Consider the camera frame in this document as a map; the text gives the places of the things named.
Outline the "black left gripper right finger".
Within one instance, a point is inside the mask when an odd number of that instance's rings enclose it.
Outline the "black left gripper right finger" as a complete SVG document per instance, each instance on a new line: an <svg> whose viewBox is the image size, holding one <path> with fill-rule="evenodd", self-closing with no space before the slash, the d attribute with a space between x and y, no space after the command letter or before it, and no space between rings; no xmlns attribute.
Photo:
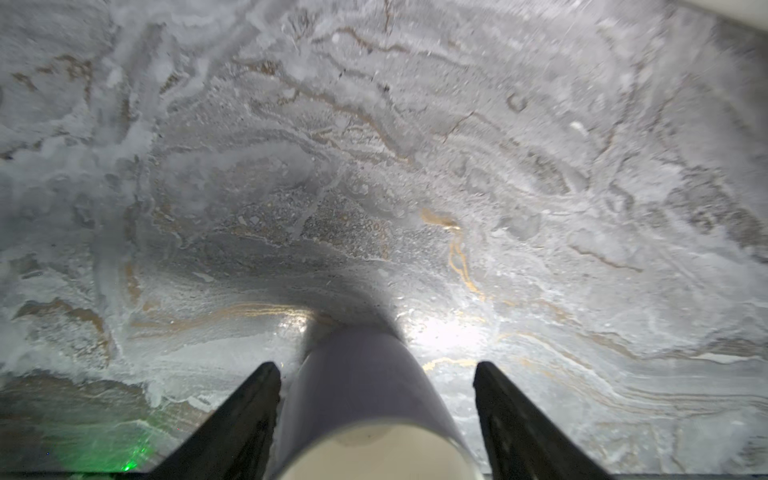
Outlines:
<svg viewBox="0 0 768 480"><path fill-rule="evenodd" d="M473 380L482 436L494 479L609 479L489 361Z"/></svg>

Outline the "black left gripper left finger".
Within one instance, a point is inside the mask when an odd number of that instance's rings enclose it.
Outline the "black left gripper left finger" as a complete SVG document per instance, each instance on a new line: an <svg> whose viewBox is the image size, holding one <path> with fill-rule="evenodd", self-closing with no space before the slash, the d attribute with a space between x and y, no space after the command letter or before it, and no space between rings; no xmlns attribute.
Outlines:
<svg viewBox="0 0 768 480"><path fill-rule="evenodd" d="M148 479L261 479L277 419L281 378L261 364Z"/></svg>

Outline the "purple mug white inside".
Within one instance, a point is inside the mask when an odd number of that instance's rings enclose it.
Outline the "purple mug white inside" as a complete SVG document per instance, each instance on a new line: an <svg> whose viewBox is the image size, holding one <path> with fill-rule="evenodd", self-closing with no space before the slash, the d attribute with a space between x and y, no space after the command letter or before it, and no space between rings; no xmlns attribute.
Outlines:
<svg viewBox="0 0 768 480"><path fill-rule="evenodd" d="M309 330L281 401L271 479L479 479L432 383L391 329Z"/></svg>

